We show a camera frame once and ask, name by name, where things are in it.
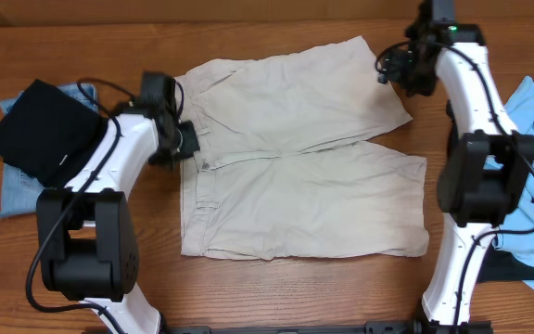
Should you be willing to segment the beige khaki shorts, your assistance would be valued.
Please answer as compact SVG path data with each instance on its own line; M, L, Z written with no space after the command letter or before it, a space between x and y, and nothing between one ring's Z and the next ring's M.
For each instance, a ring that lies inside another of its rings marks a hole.
M181 252L228 260L419 257L426 159L375 138L411 119L362 37L180 77L199 151L181 166Z

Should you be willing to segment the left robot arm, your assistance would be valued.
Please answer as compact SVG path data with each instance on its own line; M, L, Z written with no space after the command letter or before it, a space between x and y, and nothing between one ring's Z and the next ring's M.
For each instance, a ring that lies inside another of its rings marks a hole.
M184 89L168 74L146 71L139 95L114 110L105 137L80 172L36 205L39 249L25 295L42 313L90 309L111 333L166 333L163 314L139 288L139 252L128 198L142 169L173 170L200 150L195 126L182 120Z

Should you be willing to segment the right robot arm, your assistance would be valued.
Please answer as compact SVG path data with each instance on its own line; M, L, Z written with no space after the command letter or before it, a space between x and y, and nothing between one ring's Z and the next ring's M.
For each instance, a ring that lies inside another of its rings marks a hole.
M493 239L534 177L534 137L522 135L506 113L490 73L488 49L476 24L460 24L451 1L425 0L405 41L376 58L382 84L407 96L448 96L451 138L437 183L444 229L432 280L412 320L371 321L369 333L490 333L470 319L470 302Z

